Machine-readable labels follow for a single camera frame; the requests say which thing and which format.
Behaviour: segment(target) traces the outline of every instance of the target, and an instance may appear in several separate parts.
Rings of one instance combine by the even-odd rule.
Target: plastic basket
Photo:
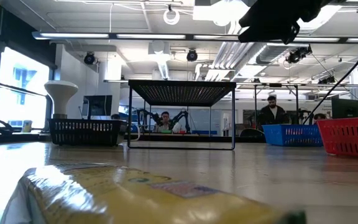
[[[317,125],[263,125],[266,142],[276,146],[323,146]]]
[[[58,145],[115,146],[124,140],[127,123],[119,120],[50,119],[50,137]]]
[[[327,153],[358,156],[358,118],[317,122]]]

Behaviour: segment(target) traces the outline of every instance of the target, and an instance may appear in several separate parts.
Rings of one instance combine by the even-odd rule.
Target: computer monitor
[[[358,118],[358,100],[332,99],[333,118]]]
[[[84,96],[82,116],[110,116],[112,96]]]

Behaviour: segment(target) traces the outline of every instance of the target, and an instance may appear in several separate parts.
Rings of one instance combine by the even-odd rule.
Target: red basket
[[[318,121],[327,153],[358,156],[358,118]]]

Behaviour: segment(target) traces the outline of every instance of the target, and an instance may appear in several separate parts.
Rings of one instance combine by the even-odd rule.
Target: person
[[[283,124],[286,120],[285,110],[277,106],[275,96],[267,98],[268,105],[260,110],[262,124]]]
[[[161,118],[162,118],[162,125],[159,126],[158,124],[155,124],[155,126],[154,126],[155,132],[156,133],[161,133],[163,130],[172,130],[172,127],[170,125],[168,111],[162,112]]]
[[[314,123],[316,124],[316,121],[327,119],[327,116],[325,114],[318,113],[313,117],[313,119],[314,119]]]
[[[111,115],[111,119],[112,120],[120,119],[120,116],[119,116],[119,114],[113,114],[113,115]]]

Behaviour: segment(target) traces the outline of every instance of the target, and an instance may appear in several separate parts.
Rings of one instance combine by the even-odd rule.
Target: window
[[[46,95],[44,84],[49,78],[49,68],[8,47],[1,54],[0,84],[17,87]],[[21,127],[23,121],[31,120],[33,128],[43,128],[47,100],[0,86],[0,120],[12,127]]]

